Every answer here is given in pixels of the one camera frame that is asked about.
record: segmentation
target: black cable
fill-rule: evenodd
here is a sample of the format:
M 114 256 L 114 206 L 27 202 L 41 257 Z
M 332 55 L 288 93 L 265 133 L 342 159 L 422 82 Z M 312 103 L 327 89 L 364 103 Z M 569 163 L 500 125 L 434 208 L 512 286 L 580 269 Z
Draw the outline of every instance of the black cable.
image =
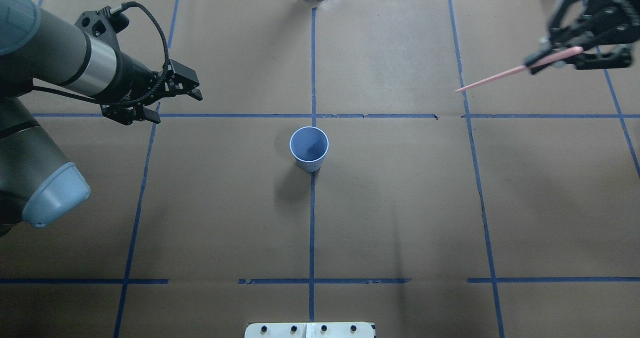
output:
M 158 24 L 158 21 L 154 18 L 151 12 L 149 12 L 147 8 L 144 7 L 144 5 L 137 3 L 135 1 L 130 1 L 128 3 L 122 4 L 121 12 L 132 7 L 137 7 L 140 10 L 142 10 L 144 14 L 146 14 L 146 16 L 151 20 L 151 23 L 153 23 L 156 30 L 158 30 L 158 33 L 160 34 L 160 39 L 162 39 L 162 49 L 164 50 L 164 64 L 162 65 L 162 73 L 160 73 L 160 76 L 158 76 L 153 87 L 151 87 L 151 89 L 148 92 L 144 93 L 140 98 L 133 99 L 130 101 L 118 101 L 116 103 L 109 103 L 107 105 L 116 105 L 116 106 L 134 105 L 135 103 L 139 103 L 140 101 L 145 100 L 146 98 L 151 96 L 154 92 L 156 92 L 156 90 L 158 89 L 158 87 L 160 87 L 161 84 L 165 83 L 165 78 L 167 77 L 167 73 L 169 73 L 169 65 L 171 64 L 169 62 L 169 48 L 167 48 L 167 38 L 165 38 L 165 33 L 163 33 L 162 28 L 160 28 L 160 24 Z
M 65 96 L 67 98 L 82 100 L 82 101 L 86 101 L 87 103 L 100 105 L 100 103 L 98 103 L 98 100 L 96 100 L 96 99 L 87 98 L 86 96 L 82 96 L 82 95 L 71 94 L 71 93 L 64 92 L 64 91 L 58 90 L 58 89 L 51 89 L 51 88 L 46 88 L 46 87 L 33 87 L 33 89 L 34 90 L 38 90 L 39 92 L 58 94 L 58 95 Z

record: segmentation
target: pink straw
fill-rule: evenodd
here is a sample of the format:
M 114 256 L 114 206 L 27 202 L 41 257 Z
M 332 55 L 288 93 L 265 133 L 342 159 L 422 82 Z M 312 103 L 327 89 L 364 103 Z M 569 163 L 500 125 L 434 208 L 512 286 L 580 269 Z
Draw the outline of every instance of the pink straw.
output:
M 551 64 L 553 62 L 557 62 L 558 60 L 562 60 L 562 59 L 567 59 L 569 57 L 573 57 L 574 55 L 578 55 L 580 53 L 582 53 L 583 51 L 585 51 L 583 49 L 583 47 L 581 46 L 574 46 L 573 48 L 569 48 L 569 49 L 565 49 L 562 50 L 558 53 L 554 53 L 549 55 L 548 57 L 544 57 L 542 59 L 540 59 L 537 63 L 533 64 L 531 67 L 539 67 L 539 66 L 546 66 L 546 64 Z M 498 80 L 498 79 L 502 79 L 505 78 L 509 75 L 513 75 L 515 73 L 519 73 L 521 71 L 525 71 L 527 69 L 526 66 L 519 66 L 519 67 L 515 67 L 513 69 L 509 69 L 507 71 L 503 71 L 500 74 L 496 74 L 494 76 L 490 76 L 489 78 L 486 79 L 482 79 L 479 82 L 475 82 L 473 84 L 467 85 L 466 87 L 462 87 L 460 89 L 457 89 L 455 92 L 459 93 L 459 92 L 463 92 L 467 89 L 471 89 L 473 87 L 477 87 L 478 85 L 482 85 L 488 82 L 493 82 L 494 80 Z

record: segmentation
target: cup rim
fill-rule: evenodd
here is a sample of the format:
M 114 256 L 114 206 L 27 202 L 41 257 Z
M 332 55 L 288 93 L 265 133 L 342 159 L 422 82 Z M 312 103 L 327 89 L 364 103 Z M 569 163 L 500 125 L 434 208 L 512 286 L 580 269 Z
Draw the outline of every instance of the cup rim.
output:
M 322 154 L 322 156 L 320 156 L 318 159 L 315 159 L 315 160 L 302 160 L 302 159 L 298 158 L 297 155 L 293 152 L 293 146 L 291 146 L 291 143 L 293 142 L 294 135 L 298 131 L 300 131 L 302 129 L 307 129 L 307 128 L 313 128 L 315 130 L 320 131 L 322 133 L 322 135 L 324 135 L 324 138 L 326 139 L 326 149 L 324 150 L 324 153 Z M 293 157 L 296 160 L 298 160 L 300 162 L 303 162 L 303 163 L 315 163 L 315 162 L 318 162 L 318 161 L 322 160 L 325 157 L 325 155 L 327 155 L 327 151 L 329 151 L 329 137 L 327 137 L 327 134 L 324 131 L 322 131 L 322 129 L 320 129 L 318 127 L 315 127 L 315 126 L 303 126 L 302 128 L 299 128 L 298 130 L 295 130 L 293 132 L 293 134 L 291 134 L 291 137 L 288 140 L 288 149 L 291 151 L 291 154 L 293 155 Z

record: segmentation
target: plastic cup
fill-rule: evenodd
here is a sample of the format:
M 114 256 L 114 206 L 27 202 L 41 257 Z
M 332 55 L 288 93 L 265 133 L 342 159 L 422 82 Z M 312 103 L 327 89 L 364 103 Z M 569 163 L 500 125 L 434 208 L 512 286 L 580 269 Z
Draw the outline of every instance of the plastic cup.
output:
M 314 172 L 320 169 L 327 155 L 329 138 L 315 126 L 305 126 L 291 135 L 288 147 L 297 160 L 297 166 L 306 172 Z

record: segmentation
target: black wire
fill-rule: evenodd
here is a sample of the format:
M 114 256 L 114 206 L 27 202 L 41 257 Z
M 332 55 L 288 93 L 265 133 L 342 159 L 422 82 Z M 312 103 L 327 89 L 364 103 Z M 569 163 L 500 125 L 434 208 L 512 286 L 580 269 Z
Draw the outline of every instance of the black wire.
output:
M 51 88 L 46 88 L 46 87 L 33 87 L 33 89 L 34 90 L 38 90 L 40 92 L 58 94 L 58 95 L 66 96 L 67 98 L 86 101 L 87 103 L 98 104 L 98 105 L 100 104 L 98 102 L 98 100 L 95 100 L 95 99 L 92 99 L 92 98 L 87 98 L 86 96 L 82 96 L 82 95 L 71 94 L 71 93 L 64 92 L 64 91 L 58 90 L 58 89 L 51 89 Z
M 122 4 L 122 12 L 132 7 L 137 7 L 142 10 L 144 14 L 146 14 L 146 16 L 151 20 L 151 23 L 153 23 L 156 30 L 158 30 L 158 33 L 160 34 L 160 39 L 162 39 L 162 49 L 164 50 L 164 64 L 162 65 L 162 73 L 160 73 L 160 76 L 158 76 L 153 87 L 151 87 L 151 89 L 148 92 L 144 93 L 140 98 L 130 101 L 118 101 L 116 103 L 109 103 L 107 105 L 134 105 L 135 103 L 139 103 L 140 101 L 145 100 L 146 98 L 148 98 L 148 96 L 151 96 L 158 89 L 158 87 L 160 87 L 161 84 L 165 83 L 165 78 L 167 77 L 167 73 L 169 73 L 169 65 L 171 64 L 169 62 L 169 48 L 167 48 L 167 38 L 165 38 L 165 33 L 162 32 L 160 24 L 158 24 L 158 21 L 154 18 L 151 12 L 149 12 L 147 8 L 144 7 L 144 5 L 135 1 L 130 1 L 128 3 Z

